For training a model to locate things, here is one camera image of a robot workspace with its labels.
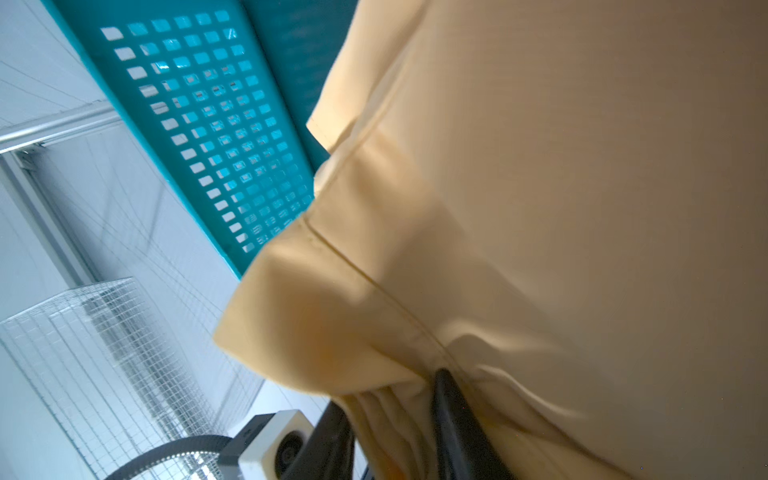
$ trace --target laundry basket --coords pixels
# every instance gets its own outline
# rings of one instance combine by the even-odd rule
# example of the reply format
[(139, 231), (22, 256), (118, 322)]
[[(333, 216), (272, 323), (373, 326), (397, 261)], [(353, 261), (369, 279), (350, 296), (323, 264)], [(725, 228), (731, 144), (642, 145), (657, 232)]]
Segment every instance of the laundry basket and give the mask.
[(313, 200), (312, 168), (236, 0), (46, 0), (238, 276)]

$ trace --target camera lens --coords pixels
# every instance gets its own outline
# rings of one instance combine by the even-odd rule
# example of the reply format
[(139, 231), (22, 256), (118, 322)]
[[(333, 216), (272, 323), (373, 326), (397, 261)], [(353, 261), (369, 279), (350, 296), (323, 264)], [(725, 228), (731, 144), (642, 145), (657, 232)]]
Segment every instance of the camera lens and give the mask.
[(303, 445), (304, 440), (298, 432), (291, 432), (283, 438), (275, 454), (275, 473), (277, 478), (280, 478), (290, 467), (290, 464), (296, 460), (296, 456)]

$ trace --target yellow cloth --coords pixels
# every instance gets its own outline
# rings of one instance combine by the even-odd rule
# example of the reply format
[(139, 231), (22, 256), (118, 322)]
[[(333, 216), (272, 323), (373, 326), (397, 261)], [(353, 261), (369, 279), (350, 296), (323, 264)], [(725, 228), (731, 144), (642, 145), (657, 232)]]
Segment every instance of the yellow cloth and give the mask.
[(763, 477), (765, 21), (362, 0), (319, 195), (216, 341), (334, 397), (377, 478), (436, 477), (443, 366), (519, 478)]

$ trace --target white camera housing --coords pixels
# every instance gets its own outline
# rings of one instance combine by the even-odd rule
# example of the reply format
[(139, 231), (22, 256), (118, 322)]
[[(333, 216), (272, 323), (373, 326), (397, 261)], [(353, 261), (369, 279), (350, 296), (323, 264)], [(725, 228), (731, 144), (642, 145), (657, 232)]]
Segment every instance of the white camera housing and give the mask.
[(313, 431), (314, 427), (299, 410), (276, 413), (237, 461), (243, 480), (278, 480), (276, 454), (282, 441), (295, 433), (305, 445)]

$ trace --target wire grid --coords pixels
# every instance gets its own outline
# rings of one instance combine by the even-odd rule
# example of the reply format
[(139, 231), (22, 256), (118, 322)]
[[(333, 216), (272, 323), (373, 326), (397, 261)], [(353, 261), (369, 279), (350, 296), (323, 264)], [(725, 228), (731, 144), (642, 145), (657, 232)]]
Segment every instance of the wire grid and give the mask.
[[(97, 478), (170, 440), (222, 432), (133, 279), (68, 290), (0, 323), (0, 341)], [(221, 478), (189, 455), (145, 478)]]

